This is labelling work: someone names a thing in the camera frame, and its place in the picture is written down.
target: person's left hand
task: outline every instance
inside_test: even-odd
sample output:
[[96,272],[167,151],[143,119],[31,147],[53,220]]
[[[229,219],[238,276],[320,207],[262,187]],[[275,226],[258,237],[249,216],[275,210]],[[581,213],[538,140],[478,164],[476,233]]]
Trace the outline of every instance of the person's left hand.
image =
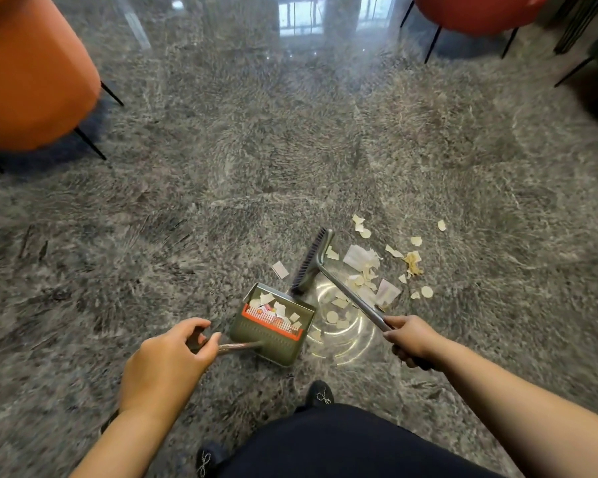
[[[137,410],[153,418],[175,422],[191,397],[199,378],[217,356],[215,332],[199,353],[186,345],[196,327],[210,321],[187,319],[165,334],[145,340],[124,367],[120,391],[120,413]],[[206,337],[199,336],[201,344]]]

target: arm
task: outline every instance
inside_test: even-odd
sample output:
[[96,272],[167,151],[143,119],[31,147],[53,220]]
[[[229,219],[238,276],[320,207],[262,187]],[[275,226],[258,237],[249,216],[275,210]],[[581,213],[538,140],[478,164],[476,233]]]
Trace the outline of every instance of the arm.
[[186,345],[195,327],[209,325],[188,319],[142,343],[124,367],[119,415],[71,478],[138,478],[146,472],[199,378],[215,360],[218,333],[197,354]]
[[530,384],[419,317],[387,317],[393,352],[442,371],[527,477],[598,478],[598,415]]

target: shoe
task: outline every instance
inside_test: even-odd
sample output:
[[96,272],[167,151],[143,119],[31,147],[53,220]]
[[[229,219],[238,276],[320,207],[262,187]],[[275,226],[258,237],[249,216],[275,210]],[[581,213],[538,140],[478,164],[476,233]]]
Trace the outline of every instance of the shoe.
[[305,397],[305,406],[323,406],[326,404],[334,404],[335,396],[332,394],[330,386],[322,380],[316,380],[310,385],[308,393]]
[[228,459],[228,450],[213,441],[202,443],[197,450],[195,469],[199,478],[215,478],[219,466]]

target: gray marble floor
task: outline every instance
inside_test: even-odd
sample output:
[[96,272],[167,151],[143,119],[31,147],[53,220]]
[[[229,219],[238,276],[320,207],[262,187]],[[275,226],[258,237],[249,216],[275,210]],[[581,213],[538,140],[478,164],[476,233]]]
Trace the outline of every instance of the gray marble floor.
[[[270,265],[294,270],[320,225],[340,252],[422,236],[425,275],[394,312],[598,412],[593,70],[553,88],[584,40],[556,58],[558,32],[525,27],[501,61],[504,36],[444,32],[423,65],[434,26],[415,10],[399,32],[409,0],[368,1],[55,0],[126,106],[103,97],[84,125],[108,163],[74,136],[0,155],[1,477],[67,474],[144,338],[192,315],[227,330],[254,282],[287,287]],[[423,284],[433,298],[407,298]],[[202,439],[238,446],[315,378],[518,475],[445,379],[378,335],[345,363],[313,354],[218,359],[149,475],[192,476]]]

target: trash in dustpan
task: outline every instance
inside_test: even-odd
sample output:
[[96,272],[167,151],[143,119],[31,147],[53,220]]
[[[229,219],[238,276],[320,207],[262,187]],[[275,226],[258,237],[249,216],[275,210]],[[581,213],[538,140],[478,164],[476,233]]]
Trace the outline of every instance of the trash in dustpan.
[[316,309],[262,283],[250,289],[230,328],[233,342],[264,345],[255,352],[280,366],[291,366],[299,352]]

